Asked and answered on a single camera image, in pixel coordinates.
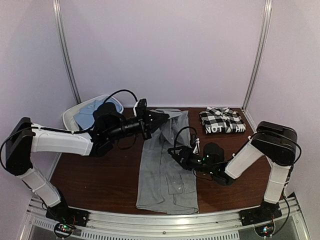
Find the grey long sleeve shirt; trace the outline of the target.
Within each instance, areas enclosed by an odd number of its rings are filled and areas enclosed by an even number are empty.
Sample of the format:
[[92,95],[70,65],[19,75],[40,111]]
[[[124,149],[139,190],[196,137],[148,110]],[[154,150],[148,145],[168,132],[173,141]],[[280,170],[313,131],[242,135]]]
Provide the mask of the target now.
[[158,108],[169,114],[168,121],[143,144],[136,208],[170,215],[187,215],[199,211],[197,180],[169,154],[174,146],[189,146],[189,112],[174,108]]

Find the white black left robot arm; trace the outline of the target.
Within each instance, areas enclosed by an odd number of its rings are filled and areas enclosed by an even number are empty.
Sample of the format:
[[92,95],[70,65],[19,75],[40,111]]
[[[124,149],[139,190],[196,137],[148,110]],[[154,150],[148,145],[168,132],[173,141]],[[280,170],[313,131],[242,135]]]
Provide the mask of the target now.
[[43,175],[32,157],[58,153],[103,157],[121,139],[137,135],[144,140],[150,139],[169,119],[167,113],[148,110],[143,101],[136,104],[133,113],[133,117],[127,118],[116,110],[114,104],[107,102],[93,112],[93,125],[79,131],[45,127],[24,117],[1,146],[0,152],[5,157],[2,166],[39,196],[55,217],[67,222],[72,218],[72,211],[63,194]]

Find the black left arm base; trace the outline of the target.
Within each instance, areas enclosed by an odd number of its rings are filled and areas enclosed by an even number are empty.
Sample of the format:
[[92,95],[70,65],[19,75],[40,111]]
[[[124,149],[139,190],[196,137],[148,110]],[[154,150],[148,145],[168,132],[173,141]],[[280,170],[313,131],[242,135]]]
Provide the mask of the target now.
[[59,203],[56,206],[48,207],[45,217],[56,220],[63,224],[86,227],[89,212],[86,210],[68,207],[63,203]]

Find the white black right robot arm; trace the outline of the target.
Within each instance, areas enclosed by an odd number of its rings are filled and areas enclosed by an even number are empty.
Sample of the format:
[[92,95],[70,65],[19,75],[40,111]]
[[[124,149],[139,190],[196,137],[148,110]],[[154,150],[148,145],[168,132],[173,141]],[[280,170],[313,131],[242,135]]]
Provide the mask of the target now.
[[266,159],[270,172],[263,199],[256,210],[258,219],[266,221],[279,208],[279,200],[302,155],[302,148],[296,130],[262,121],[229,160],[225,160],[224,149],[213,142],[205,146],[202,156],[186,145],[174,145],[167,152],[183,169],[208,174],[222,186],[232,185],[256,161]]

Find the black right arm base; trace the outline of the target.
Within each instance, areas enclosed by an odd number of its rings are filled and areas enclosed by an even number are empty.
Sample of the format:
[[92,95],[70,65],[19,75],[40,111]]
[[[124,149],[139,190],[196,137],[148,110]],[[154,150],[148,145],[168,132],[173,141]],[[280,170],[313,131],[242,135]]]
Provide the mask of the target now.
[[282,216],[282,211],[278,203],[273,204],[263,201],[260,206],[241,210],[239,216],[242,226],[249,226],[279,218]]

